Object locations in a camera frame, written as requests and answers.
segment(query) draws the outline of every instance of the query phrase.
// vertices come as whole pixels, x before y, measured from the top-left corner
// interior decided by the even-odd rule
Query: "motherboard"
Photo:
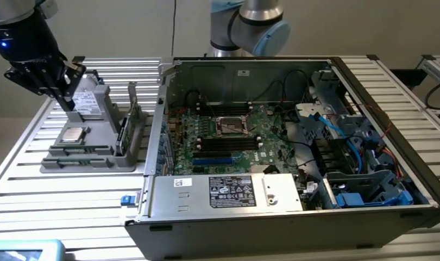
[[[279,105],[175,111],[170,115],[175,174],[296,173],[292,146],[271,130],[282,123],[283,112]]]

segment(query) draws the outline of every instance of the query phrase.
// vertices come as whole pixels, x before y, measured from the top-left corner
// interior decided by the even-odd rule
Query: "blue clip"
[[[122,206],[135,206],[136,205],[136,196],[123,196]]]

